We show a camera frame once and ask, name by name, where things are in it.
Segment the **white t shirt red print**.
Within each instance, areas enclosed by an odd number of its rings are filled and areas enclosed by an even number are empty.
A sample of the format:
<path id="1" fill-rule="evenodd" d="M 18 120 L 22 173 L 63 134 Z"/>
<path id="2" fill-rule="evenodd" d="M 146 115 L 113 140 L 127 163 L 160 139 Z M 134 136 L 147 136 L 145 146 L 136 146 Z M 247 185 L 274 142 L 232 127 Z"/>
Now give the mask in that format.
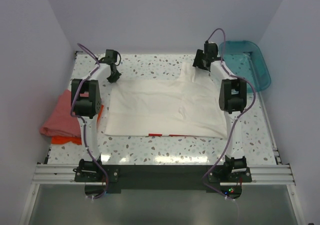
<path id="1" fill-rule="evenodd" d="M 175 80 L 122 80 L 110 93 L 105 134 L 225 139 L 219 90 L 208 71 L 183 63 Z"/>

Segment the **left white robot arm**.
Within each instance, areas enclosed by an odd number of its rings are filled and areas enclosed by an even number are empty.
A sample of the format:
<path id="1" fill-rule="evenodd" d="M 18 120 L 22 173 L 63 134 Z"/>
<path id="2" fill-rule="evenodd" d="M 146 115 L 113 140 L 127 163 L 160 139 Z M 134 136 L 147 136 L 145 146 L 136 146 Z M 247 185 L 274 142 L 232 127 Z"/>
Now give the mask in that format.
<path id="1" fill-rule="evenodd" d="M 100 86 L 103 80 L 115 83 L 121 76 L 117 67 L 122 61 L 120 53 L 107 49 L 103 58 L 95 56 L 87 47 L 77 44 L 94 61 L 95 65 L 87 75 L 74 78 L 71 81 L 71 108 L 70 115 L 76 118 L 80 127 L 81 143 L 91 162 L 82 159 L 76 174 L 79 177 L 88 177 L 92 181 L 108 183 L 108 174 L 99 162 L 101 152 L 98 148 L 97 123 L 102 110 Z"/>

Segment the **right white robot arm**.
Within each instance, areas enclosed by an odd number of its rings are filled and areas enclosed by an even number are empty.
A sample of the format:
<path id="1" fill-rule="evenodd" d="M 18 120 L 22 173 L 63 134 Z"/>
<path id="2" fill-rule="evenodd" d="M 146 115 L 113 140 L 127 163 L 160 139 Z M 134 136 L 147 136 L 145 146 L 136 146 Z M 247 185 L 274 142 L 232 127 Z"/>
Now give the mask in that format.
<path id="1" fill-rule="evenodd" d="M 227 143 L 214 165 L 205 173 L 219 179 L 233 182 L 247 169 L 247 159 L 243 149 L 240 115 L 247 106 L 247 82 L 236 76 L 218 56 L 218 45 L 204 42 L 203 50 L 196 51 L 193 67 L 211 72 L 220 84 L 218 105 L 226 120 Z"/>

